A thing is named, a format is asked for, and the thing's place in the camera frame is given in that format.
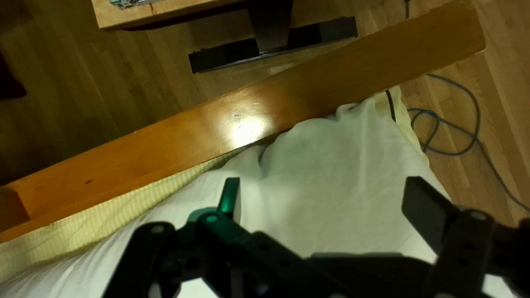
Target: black object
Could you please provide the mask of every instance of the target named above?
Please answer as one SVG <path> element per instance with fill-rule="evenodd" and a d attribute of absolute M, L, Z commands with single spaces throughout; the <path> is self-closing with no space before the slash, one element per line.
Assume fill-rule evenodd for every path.
<path fill-rule="evenodd" d="M 485 273 L 530 294 L 530 220 L 510 228 L 483 211 L 460 211 L 419 177 L 407 178 L 402 210 L 438 253 L 433 264 L 392 253 L 303 259 L 233 221 L 236 195 L 238 178 L 226 178 L 218 207 L 195 210 L 182 228 L 139 226 L 104 296 L 147 296 L 154 283 L 162 296 L 173 296 L 182 281 L 202 278 L 218 296 L 233 298 L 472 298 L 485 296 Z"/>
<path fill-rule="evenodd" d="M 255 38 L 188 54 L 193 72 L 357 36 L 352 16 L 289 28 L 293 0 L 245 0 Z"/>
<path fill-rule="evenodd" d="M 26 89 L 11 74 L 3 54 L 0 53 L 0 99 L 23 97 Z"/>

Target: white sheet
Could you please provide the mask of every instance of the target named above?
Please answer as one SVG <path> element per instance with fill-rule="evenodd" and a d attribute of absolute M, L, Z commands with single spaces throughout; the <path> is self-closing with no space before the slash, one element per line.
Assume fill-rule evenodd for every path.
<path fill-rule="evenodd" d="M 405 117 L 400 101 L 395 107 Z M 432 261 L 433 253 L 400 213 L 400 198 L 407 175 L 443 188 L 409 140 L 410 130 L 397 129 L 387 110 L 385 97 L 377 96 L 342 106 L 332 117 L 299 122 L 266 149 L 250 147 L 200 175 L 89 251 L 0 284 L 0 296 L 101 296 L 135 226 L 157 220 L 182 226 L 192 210 L 216 205 L 225 177 L 241 177 L 241 225 L 303 256 L 400 251 Z M 180 296 L 211 294 L 192 283 Z"/>

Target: wooden plank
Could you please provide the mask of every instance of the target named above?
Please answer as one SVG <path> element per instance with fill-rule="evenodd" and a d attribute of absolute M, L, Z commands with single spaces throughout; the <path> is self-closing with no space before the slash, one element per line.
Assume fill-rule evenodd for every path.
<path fill-rule="evenodd" d="M 127 28 L 235 3 L 238 0 L 154 0 L 130 8 L 117 8 L 109 0 L 91 0 L 99 28 Z"/>
<path fill-rule="evenodd" d="M 0 241 L 195 163 L 278 134 L 336 106 L 462 59 L 485 46 L 467 0 L 382 29 L 4 185 L 29 220 Z"/>

